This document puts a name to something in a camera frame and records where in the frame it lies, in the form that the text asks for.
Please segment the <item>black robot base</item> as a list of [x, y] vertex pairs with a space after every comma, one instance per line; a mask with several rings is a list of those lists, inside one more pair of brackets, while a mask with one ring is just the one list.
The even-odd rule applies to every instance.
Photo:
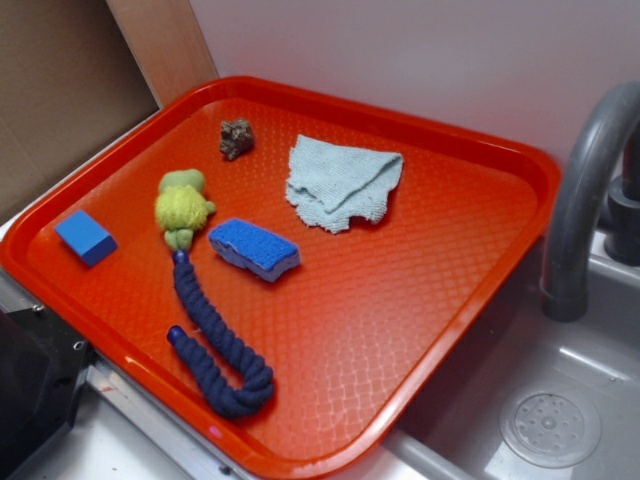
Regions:
[[1, 314], [1, 477], [13, 479], [73, 429], [93, 356], [46, 307]]

